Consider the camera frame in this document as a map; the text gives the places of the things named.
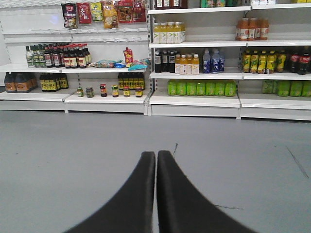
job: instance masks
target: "jar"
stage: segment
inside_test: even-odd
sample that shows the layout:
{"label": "jar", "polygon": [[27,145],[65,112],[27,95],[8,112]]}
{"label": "jar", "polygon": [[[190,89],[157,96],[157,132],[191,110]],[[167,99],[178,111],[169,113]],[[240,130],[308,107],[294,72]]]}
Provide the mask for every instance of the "jar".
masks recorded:
{"label": "jar", "polygon": [[100,89],[101,89],[101,96],[106,97],[107,96],[106,84],[100,84]]}
{"label": "jar", "polygon": [[141,86],[135,88],[135,96],[140,98],[142,97],[142,88]]}
{"label": "jar", "polygon": [[83,96],[84,96],[84,92],[83,92],[82,87],[79,87],[79,88],[77,89],[77,94],[78,94],[78,97],[83,97]]}
{"label": "jar", "polygon": [[89,86],[86,88],[86,97],[93,98],[94,97],[94,90],[93,87]]}
{"label": "jar", "polygon": [[125,86],[123,88],[123,96],[124,97],[130,97],[131,96],[131,93],[130,93],[130,88],[128,86]]}
{"label": "jar", "polygon": [[112,85],[112,97],[118,97],[119,96],[119,91],[118,91],[118,85]]}

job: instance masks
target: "orange bottle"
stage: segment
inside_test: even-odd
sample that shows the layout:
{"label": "orange bottle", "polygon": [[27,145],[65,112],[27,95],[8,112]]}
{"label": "orange bottle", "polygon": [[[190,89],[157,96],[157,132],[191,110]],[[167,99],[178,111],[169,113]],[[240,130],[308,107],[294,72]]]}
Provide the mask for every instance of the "orange bottle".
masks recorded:
{"label": "orange bottle", "polygon": [[248,39],[247,40],[255,40],[256,27],[257,27],[257,18],[251,18],[251,20],[249,22],[249,30],[248,30]]}
{"label": "orange bottle", "polygon": [[269,33],[269,22],[268,18],[265,18],[260,25],[260,40],[267,40]]}
{"label": "orange bottle", "polygon": [[240,28],[240,40],[245,41],[248,39],[248,18],[242,19]]}

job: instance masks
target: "red package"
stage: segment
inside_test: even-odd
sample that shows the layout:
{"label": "red package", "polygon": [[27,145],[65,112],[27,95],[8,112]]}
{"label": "red package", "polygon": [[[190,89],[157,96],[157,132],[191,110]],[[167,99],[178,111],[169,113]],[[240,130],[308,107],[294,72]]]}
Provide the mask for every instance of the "red package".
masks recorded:
{"label": "red package", "polygon": [[133,21],[134,22],[146,22],[144,0],[135,0],[135,5],[133,9]]}
{"label": "red package", "polygon": [[77,3],[78,14],[79,14],[79,23],[80,24],[91,24],[92,15],[89,7],[89,3]]}

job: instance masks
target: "snack bag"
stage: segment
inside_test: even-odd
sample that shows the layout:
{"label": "snack bag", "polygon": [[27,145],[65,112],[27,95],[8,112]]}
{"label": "snack bag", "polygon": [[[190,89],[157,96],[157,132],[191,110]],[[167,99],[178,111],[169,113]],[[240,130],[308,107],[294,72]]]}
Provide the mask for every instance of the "snack bag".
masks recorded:
{"label": "snack bag", "polygon": [[78,3],[77,2],[77,8],[78,8],[78,14],[79,14],[79,23],[80,24],[91,24],[92,23],[92,15],[91,15],[91,9],[89,7],[89,3]]}
{"label": "snack bag", "polygon": [[64,27],[77,29],[77,8],[74,3],[62,3],[63,17],[65,20]]}
{"label": "snack bag", "polygon": [[144,0],[135,0],[135,5],[133,9],[133,21],[134,22],[146,22]]}
{"label": "snack bag", "polygon": [[101,1],[104,16],[104,28],[118,28],[118,13],[113,1]]}
{"label": "snack bag", "polygon": [[120,23],[133,22],[133,0],[120,0],[118,2],[118,18]]}
{"label": "snack bag", "polygon": [[103,20],[102,4],[100,2],[91,2],[89,4],[92,13],[92,19],[94,22]]}

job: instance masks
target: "gray floor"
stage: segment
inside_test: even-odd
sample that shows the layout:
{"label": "gray floor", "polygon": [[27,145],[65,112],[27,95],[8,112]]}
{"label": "gray floor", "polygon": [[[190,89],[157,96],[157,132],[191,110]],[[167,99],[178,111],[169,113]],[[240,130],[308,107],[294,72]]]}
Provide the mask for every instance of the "gray floor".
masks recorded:
{"label": "gray floor", "polygon": [[22,111],[0,111],[0,232],[63,232],[114,195],[142,151],[176,143],[187,177],[238,221],[311,232],[309,123]]}

